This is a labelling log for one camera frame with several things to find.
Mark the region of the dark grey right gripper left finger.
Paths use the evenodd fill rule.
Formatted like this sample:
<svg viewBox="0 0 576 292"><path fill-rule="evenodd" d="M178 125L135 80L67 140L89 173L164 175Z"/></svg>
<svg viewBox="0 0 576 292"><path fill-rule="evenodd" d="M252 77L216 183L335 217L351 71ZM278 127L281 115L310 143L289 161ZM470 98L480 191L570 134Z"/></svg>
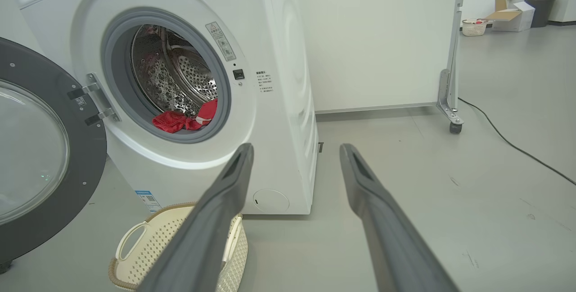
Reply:
<svg viewBox="0 0 576 292"><path fill-rule="evenodd" d="M251 143L238 147L140 282L139 292L216 291L229 225L245 205L253 159Z"/></svg>

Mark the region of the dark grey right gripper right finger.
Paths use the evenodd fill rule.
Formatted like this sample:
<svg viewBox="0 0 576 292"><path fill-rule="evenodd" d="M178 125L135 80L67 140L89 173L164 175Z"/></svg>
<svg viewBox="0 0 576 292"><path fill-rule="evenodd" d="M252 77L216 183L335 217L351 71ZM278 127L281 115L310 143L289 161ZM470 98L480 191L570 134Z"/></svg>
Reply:
<svg viewBox="0 0 576 292"><path fill-rule="evenodd" d="M340 146L348 204L362 221L381 292L457 292L459 288L394 197L350 143Z"/></svg>

